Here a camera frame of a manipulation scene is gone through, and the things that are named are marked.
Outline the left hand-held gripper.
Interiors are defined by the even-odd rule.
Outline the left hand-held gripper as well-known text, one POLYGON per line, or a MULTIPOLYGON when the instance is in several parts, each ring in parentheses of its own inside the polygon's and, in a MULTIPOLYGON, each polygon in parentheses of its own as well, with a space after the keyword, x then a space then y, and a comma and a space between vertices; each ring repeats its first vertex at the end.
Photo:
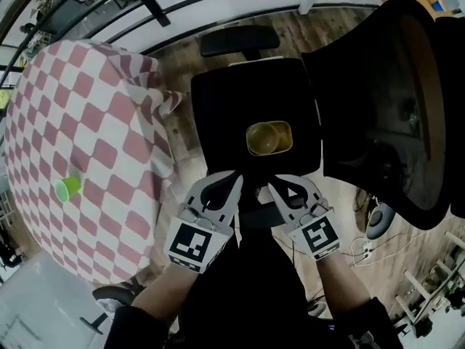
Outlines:
POLYGON ((170 222, 166 236, 170 262, 196 273, 206 271, 233 236, 231 222, 242 186, 243 175, 234 170, 210 174, 193 184, 186 204, 170 222))

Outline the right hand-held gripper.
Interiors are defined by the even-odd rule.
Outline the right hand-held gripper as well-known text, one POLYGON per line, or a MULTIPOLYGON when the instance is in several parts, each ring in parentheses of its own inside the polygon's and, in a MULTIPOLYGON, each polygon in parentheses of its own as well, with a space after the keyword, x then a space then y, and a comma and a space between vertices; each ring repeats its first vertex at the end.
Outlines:
POLYGON ((278 179, 281 182, 269 182, 267 187, 296 248, 314 261, 338 251, 339 223, 332 208, 317 205, 299 219, 299 209, 314 209, 323 198, 313 181, 292 174, 279 174, 278 179))

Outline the yellow square tray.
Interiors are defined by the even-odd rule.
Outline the yellow square tray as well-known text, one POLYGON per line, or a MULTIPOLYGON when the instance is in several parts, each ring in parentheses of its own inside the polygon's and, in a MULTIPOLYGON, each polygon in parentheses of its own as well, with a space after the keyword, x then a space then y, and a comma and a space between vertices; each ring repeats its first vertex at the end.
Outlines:
POLYGON ((292 137, 290 125, 286 121, 268 121, 265 123, 271 123, 277 129, 278 135, 279 135, 278 147, 273 153, 269 155, 274 155, 274 154, 284 153, 286 151, 289 151, 293 146, 293 137, 292 137))

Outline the tan round bowl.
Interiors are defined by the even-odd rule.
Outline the tan round bowl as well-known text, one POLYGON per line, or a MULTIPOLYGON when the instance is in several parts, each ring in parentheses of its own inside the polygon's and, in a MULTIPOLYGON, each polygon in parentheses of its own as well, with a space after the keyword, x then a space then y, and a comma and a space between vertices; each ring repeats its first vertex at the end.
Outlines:
POLYGON ((269 155, 278 147, 278 131, 271 123, 254 124, 246 132, 246 143, 252 154, 257 156, 269 155))

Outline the green cup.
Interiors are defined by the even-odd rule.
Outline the green cup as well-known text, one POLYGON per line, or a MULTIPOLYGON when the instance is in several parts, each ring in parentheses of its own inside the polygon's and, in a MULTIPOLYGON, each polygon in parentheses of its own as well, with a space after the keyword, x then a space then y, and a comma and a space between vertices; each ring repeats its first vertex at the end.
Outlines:
POLYGON ((66 203, 81 189, 81 182, 77 177, 59 179, 54 184, 54 193, 61 203, 66 203))

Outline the person's left forearm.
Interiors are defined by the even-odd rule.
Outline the person's left forearm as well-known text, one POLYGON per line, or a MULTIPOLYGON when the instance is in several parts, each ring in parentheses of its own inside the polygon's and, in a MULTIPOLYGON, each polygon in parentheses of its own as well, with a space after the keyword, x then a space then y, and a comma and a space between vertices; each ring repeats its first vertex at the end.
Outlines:
POLYGON ((132 307, 170 324, 180 312, 197 277, 196 272, 170 263, 163 273, 134 299, 132 307))

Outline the person's right forearm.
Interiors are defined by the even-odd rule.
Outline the person's right forearm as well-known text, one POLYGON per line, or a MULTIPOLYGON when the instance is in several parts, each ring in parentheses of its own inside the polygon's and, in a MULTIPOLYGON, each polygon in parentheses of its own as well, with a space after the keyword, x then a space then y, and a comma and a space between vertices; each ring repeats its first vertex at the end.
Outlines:
POLYGON ((371 300, 369 291, 340 251, 318 260, 316 265, 333 318, 339 318, 371 300))

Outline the open black grey case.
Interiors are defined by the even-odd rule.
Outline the open black grey case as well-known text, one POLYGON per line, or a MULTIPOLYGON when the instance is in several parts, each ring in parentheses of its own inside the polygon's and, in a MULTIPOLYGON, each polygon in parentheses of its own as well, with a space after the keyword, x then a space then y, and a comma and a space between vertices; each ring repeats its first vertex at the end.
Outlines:
POLYGON ((389 229, 396 212, 386 203, 370 205, 367 212, 365 235, 368 240, 381 238, 389 229))

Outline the grey oval object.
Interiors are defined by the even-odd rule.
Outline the grey oval object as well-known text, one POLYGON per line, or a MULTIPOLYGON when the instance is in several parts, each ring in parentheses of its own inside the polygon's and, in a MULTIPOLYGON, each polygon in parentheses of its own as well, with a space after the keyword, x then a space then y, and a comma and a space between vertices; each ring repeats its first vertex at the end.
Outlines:
POLYGON ((307 308, 307 312, 312 317, 320 317, 326 310, 327 305, 325 302, 318 301, 314 302, 307 308))

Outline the black mesh office chair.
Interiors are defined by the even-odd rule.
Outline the black mesh office chair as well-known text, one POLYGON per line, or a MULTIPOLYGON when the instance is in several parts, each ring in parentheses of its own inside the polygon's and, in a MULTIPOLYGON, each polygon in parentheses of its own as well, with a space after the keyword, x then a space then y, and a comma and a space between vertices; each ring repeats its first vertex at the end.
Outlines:
POLYGON ((235 64, 191 81, 208 173, 244 190, 322 169, 429 230, 465 219, 465 17, 388 0, 340 39, 300 55, 235 64), (293 146, 250 154, 247 129, 286 121, 293 146))

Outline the pink white checkered tablecloth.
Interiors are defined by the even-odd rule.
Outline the pink white checkered tablecloth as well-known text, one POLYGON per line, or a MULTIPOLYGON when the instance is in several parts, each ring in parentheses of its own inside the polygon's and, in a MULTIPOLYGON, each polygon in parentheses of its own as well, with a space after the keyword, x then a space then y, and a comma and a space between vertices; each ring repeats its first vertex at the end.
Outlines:
POLYGON ((177 168, 164 125, 182 101, 159 62, 111 44, 63 40, 25 67, 7 107, 9 188, 38 245, 75 276, 117 284, 150 262, 177 168), (61 203, 54 184, 77 177, 61 203))

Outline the black swivel chair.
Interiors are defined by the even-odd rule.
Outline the black swivel chair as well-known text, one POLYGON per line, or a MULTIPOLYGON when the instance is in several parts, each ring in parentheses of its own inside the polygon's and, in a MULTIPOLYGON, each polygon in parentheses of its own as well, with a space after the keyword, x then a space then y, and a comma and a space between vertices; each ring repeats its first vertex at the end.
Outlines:
MULTIPOLYGON (((97 302, 98 299, 112 298, 123 303, 124 306, 130 306, 134 299, 145 289, 145 286, 140 284, 135 276, 131 277, 128 281, 123 281, 117 285, 107 285, 96 288, 92 292, 92 296, 97 302)), ((113 318, 114 314, 108 315, 104 310, 93 321, 88 321, 84 317, 80 317, 79 321, 95 334, 103 335, 100 327, 109 319, 113 318)))

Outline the crumpled white cloth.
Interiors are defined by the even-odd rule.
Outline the crumpled white cloth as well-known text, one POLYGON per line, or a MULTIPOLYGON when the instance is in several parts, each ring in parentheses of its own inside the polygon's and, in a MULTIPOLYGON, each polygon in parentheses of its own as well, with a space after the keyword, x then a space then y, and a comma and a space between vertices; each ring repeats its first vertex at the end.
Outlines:
POLYGON ((108 314, 114 314, 117 309, 124 306, 123 303, 112 298, 102 298, 97 300, 97 304, 108 314))

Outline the white desk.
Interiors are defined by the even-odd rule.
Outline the white desk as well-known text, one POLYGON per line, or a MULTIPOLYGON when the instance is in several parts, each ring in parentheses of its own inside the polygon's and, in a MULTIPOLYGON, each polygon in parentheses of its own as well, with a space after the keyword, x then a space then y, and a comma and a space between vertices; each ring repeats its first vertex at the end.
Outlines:
POLYGON ((103 349, 110 321, 101 334, 81 321, 103 313, 93 290, 48 253, 37 254, 0 286, 0 349, 103 349))

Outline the white metal stool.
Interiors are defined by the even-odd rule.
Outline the white metal stool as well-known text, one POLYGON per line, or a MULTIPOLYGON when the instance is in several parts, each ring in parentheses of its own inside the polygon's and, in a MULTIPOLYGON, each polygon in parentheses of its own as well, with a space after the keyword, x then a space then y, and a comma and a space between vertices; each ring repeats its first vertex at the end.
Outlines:
POLYGON ((16 220, 16 211, 7 191, 0 193, 0 226, 10 229, 16 220))

